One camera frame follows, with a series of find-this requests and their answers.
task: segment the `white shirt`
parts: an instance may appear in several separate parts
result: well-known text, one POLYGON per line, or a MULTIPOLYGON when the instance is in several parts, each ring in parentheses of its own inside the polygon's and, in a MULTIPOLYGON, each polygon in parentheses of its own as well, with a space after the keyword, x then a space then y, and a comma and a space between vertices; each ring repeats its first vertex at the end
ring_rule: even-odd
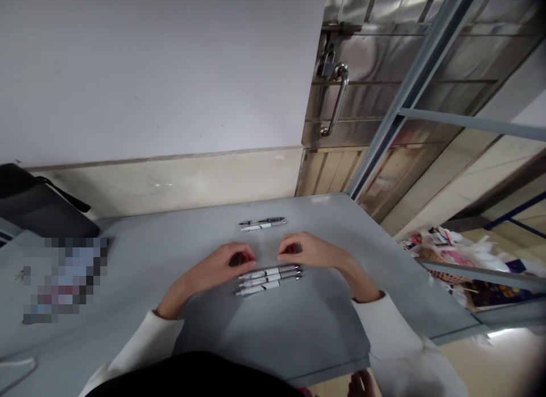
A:
MULTIPOLYGON (((418 336, 390 296, 353 306, 370 341, 370 363, 383 397, 463 397, 465 384, 442 352, 418 336)), ((184 320, 164 320, 149 311, 112 363, 91 376, 80 397, 109 379, 171 356, 184 320)))

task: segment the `person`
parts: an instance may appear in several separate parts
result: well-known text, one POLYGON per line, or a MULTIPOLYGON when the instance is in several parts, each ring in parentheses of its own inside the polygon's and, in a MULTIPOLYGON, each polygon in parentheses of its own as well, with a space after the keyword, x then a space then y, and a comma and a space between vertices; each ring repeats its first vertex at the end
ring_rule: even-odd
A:
MULTIPOLYGON (((438 348, 418 336, 407 324, 389 295, 380 291, 358 261, 347 251, 306 232, 286 235, 280 243, 280 262, 334 268, 353 292, 352 303, 370 342, 370 363, 383 397, 467 396, 465 384, 438 348), (299 244, 297 254, 285 249, 299 244)), ((110 395, 276 395, 302 396, 282 380, 238 365, 212 353, 190 352, 171 356, 184 320, 184 305, 240 274, 251 271, 255 256, 246 243, 220 246, 193 266, 167 290, 121 352, 90 378, 80 397, 110 395), (238 252, 249 261, 230 267, 238 252)), ((367 371, 351 376, 350 397, 373 397, 367 371)))

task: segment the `bag strap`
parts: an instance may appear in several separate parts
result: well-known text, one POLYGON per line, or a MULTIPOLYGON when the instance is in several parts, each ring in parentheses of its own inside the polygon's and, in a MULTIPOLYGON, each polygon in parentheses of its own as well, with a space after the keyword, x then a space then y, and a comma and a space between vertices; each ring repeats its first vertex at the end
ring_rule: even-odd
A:
POLYGON ((91 209, 91 206, 86 204, 85 202, 80 201, 78 198, 73 197, 69 193, 64 192, 62 189, 56 187, 53 182, 51 182, 46 177, 37 176, 36 180, 41 184, 47 184, 52 188, 55 188, 57 192, 59 192, 63 198, 65 198, 68 202, 70 202, 77 210, 80 212, 87 212, 91 209))

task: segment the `metal door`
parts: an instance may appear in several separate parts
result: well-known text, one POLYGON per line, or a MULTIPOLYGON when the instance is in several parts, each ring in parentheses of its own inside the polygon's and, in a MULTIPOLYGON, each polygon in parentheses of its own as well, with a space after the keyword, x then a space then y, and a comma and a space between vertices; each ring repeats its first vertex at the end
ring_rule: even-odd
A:
MULTIPOLYGON (((442 2, 326 0, 296 196, 346 191, 442 2), (343 97, 342 77, 324 74, 339 63, 343 97)), ((532 0, 477 0, 416 108, 475 115, 540 41, 536 11, 532 0)), ((360 206, 381 222, 460 130, 409 119, 360 206)))

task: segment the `table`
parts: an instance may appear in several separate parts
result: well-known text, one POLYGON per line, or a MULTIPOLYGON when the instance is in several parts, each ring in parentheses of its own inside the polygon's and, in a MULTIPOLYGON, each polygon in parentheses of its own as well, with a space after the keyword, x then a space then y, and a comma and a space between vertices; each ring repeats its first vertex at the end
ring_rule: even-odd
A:
MULTIPOLYGON (((21 325, 29 287, 12 277, 23 264, 55 257, 34 251, 24 232, 0 250, 0 355, 37 356, 39 367, 9 395, 77 395, 111 361, 168 286, 217 246, 248 242, 257 267, 275 265, 282 236, 306 230, 351 252, 378 287, 389 292, 410 326, 441 344, 482 325, 429 276, 346 194, 289 198, 123 218, 100 223, 112 238, 107 272, 93 302, 54 324, 21 325), (288 224, 252 232, 239 222, 285 216, 288 224)), ((305 268, 303 279, 248 298, 228 282, 196 296, 184 310, 175 353, 209 350, 277 375, 296 387, 369 365, 370 344, 334 270, 305 268)))

